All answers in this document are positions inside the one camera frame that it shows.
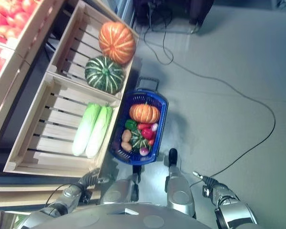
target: red radish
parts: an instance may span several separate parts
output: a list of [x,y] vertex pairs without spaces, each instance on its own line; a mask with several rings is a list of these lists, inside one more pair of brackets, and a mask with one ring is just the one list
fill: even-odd
[[146,156],[149,154],[149,150],[146,147],[140,148],[139,152],[140,152],[141,156]]

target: blue basket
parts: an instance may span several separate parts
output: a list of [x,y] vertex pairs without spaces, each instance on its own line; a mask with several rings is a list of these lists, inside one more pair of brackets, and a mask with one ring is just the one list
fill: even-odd
[[[152,80],[157,82],[156,90],[151,91],[147,89],[136,89],[132,92],[127,92],[124,95],[123,103],[121,105],[121,111],[118,117],[118,122],[116,124],[116,130],[113,137],[113,141],[111,144],[111,153],[120,161],[134,165],[140,166],[145,165],[151,162],[154,162],[157,159],[160,143],[162,139],[162,134],[164,130],[165,118],[168,108],[167,100],[157,93],[157,88],[159,81],[151,78],[142,78],[140,77],[138,85],[140,81],[144,80]],[[129,109],[133,104],[144,104],[146,103],[152,106],[155,106],[160,111],[160,119],[158,123],[157,135],[155,138],[154,145],[152,146],[151,151],[146,156],[141,156],[139,153],[139,149],[132,149],[130,152],[127,152],[122,149],[122,133],[125,130],[125,122],[127,119],[130,119]]]

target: black cable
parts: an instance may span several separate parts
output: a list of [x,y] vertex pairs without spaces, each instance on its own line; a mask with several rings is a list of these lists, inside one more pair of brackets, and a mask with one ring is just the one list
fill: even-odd
[[65,186],[65,185],[72,185],[72,184],[63,184],[63,185],[58,186],[58,187],[52,192],[52,194],[49,196],[49,198],[47,199],[47,202],[46,202],[45,205],[44,205],[45,208],[47,207],[47,204],[48,204],[49,200],[51,199],[51,197],[54,195],[54,193],[55,193],[58,189],[60,189],[62,186]]
[[[165,21],[164,18],[163,18],[163,21],[164,21],[164,26],[165,26],[165,28],[166,28],[167,26],[166,26],[166,21]],[[252,98],[252,97],[249,97],[249,96],[243,94],[242,92],[240,92],[239,90],[237,90],[235,87],[233,87],[231,84],[229,84],[229,83],[228,83],[227,81],[225,81],[225,80],[222,80],[222,79],[219,79],[219,78],[216,78],[216,77],[211,77],[211,76],[205,76],[205,75],[198,74],[198,73],[196,73],[196,72],[194,72],[194,71],[191,71],[191,70],[187,69],[186,67],[184,67],[184,66],[182,66],[181,64],[177,63],[176,61],[174,61],[174,54],[173,54],[173,52],[170,51],[168,48],[166,48],[166,47],[164,46],[164,40],[165,40],[166,31],[164,32],[164,37],[163,37],[163,42],[162,42],[162,48],[163,48],[164,53],[166,54],[166,56],[167,56],[167,53],[165,52],[165,49],[167,49],[167,50],[171,53],[172,59],[171,59],[171,61],[170,61],[169,63],[163,63],[163,62],[161,62],[161,61],[159,60],[159,58],[158,58],[156,52],[155,52],[147,43],[153,44],[153,45],[155,45],[155,46],[159,46],[159,45],[158,45],[158,44],[154,44],[153,42],[150,42],[150,41],[146,41],[146,40],[145,40],[145,36],[146,36],[148,30],[149,30],[149,28],[148,28],[147,31],[144,33],[143,40],[144,40],[145,45],[148,46],[148,47],[154,52],[154,54],[155,54],[155,56],[156,56],[156,58],[157,58],[157,60],[158,60],[159,63],[161,63],[161,64],[163,64],[163,65],[169,65],[169,64],[171,64],[171,63],[174,63],[175,65],[177,65],[178,67],[182,68],[183,70],[185,70],[185,71],[191,73],[192,75],[195,75],[195,76],[200,77],[200,78],[203,78],[203,79],[209,79],[209,80],[215,80],[215,81],[221,82],[221,83],[225,84],[226,86],[230,87],[233,91],[235,91],[235,92],[236,92],[237,94],[239,94],[240,96],[242,96],[242,97],[244,97],[244,98],[246,98],[246,99],[248,99],[248,100],[250,100],[250,101],[256,102],[256,103],[262,105],[263,107],[267,108],[267,109],[270,111],[270,113],[271,113],[271,115],[272,115],[272,117],[273,117],[273,127],[272,127],[271,131],[268,133],[268,135],[267,135],[266,137],[264,137],[260,142],[258,142],[258,143],[255,144],[253,147],[251,147],[250,149],[248,149],[247,151],[245,151],[244,153],[242,153],[242,154],[241,154],[239,157],[237,157],[232,163],[228,164],[226,167],[224,167],[224,168],[221,169],[220,171],[214,173],[214,174],[211,175],[210,177],[215,177],[216,175],[218,175],[218,174],[224,172],[225,170],[227,170],[229,167],[231,167],[233,164],[235,164],[239,159],[241,159],[244,155],[246,155],[247,153],[249,153],[249,152],[250,152],[251,150],[253,150],[254,148],[258,147],[260,144],[262,144],[263,142],[265,142],[265,141],[271,136],[271,134],[273,133],[273,131],[274,131],[275,127],[276,127],[276,116],[275,116],[274,111],[273,111],[268,105],[266,105],[265,103],[263,103],[263,102],[261,102],[261,101],[259,101],[259,100],[257,100],[257,99],[254,99],[254,98]],[[193,183],[193,184],[191,184],[190,187],[192,187],[192,186],[195,185],[195,184],[198,184],[199,182],[201,182],[201,180],[200,180],[200,181],[197,181],[197,182],[195,182],[195,183]]]

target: orange pumpkin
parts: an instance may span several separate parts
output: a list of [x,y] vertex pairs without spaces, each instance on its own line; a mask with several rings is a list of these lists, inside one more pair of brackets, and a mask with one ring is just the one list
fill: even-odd
[[106,22],[101,27],[99,45],[103,55],[119,64],[130,61],[135,52],[132,32],[120,22]]
[[160,118],[160,111],[148,104],[134,104],[129,110],[129,116],[139,123],[156,123]]

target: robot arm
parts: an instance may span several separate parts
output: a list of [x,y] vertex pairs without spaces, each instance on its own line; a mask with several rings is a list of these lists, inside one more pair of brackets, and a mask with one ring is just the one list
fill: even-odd
[[250,207],[241,202],[227,185],[195,171],[193,174],[204,181],[203,196],[210,198],[216,206],[215,214],[219,229],[238,229],[240,225],[257,224]]
[[55,202],[39,211],[32,212],[18,226],[18,229],[32,228],[53,218],[71,213],[79,202],[88,203],[92,194],[87,187],[109,181],[108,178],[97,178],[99,172],[100,169],[97,168],[85,174],[78,183],[67,187]]

